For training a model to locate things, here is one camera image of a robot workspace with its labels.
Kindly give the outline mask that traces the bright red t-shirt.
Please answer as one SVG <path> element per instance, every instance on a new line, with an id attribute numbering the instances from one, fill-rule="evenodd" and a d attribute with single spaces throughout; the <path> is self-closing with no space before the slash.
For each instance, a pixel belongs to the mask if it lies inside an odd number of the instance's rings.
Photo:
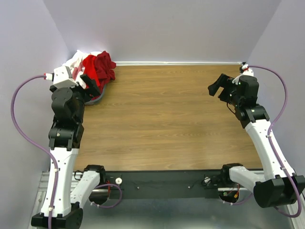
<path id="1" fill-rule="evenodd" d="M 83 67 L 84 67 L 84 74 L 88 75 L 91 79 L 95 80 L 99 91 L 100 91 L 100 82 L 96 73 L 96 69 L 94 66 L 94 61 L 96 59 L 96 56 L 89 54 L 83 61 Z"/>

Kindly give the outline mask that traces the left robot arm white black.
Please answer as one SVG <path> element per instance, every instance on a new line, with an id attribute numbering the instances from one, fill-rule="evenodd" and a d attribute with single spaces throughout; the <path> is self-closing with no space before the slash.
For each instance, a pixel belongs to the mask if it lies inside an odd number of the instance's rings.
<path id="1" fill-rule="evenodd" d="M 103 166 L 89 165 L 72 188 L 73 168 L 84 132 L 85 103 L 100 95 L 94 79 L 83 74 L 85 87 L 79 84 L 56 88 L 51 86 L 53 124 L 49 131 L 51 166 L 47 192 L 31 225 L 38 229 L 78 229 L 83 219 L 84 204 L 94 188 L 102 188 L 106 177 Z"/>

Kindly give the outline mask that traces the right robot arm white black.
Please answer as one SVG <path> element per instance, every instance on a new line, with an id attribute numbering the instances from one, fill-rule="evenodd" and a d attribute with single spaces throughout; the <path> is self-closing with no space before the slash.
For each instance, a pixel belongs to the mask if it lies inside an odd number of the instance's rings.
<path id="1" fill-rule="evenodd" d="M 211 183 L 230 187 L 238 183 L 251 191 L 262 208 L 290 205 L 297 202 L 305 188 L 305 177 L 298 176 L 286 161 L 272 131 L 266 109 L 257 103 L 259 83 L 250 74 L 232 78 L 221 74 L 208 86 L 214 96 L 223 88 L 219 99 L 234 106 L 235 116 L 250 136 L 263 166 L 263 175 L 255 174 L 239 163 L 223 165 L 220 175 Z"/>

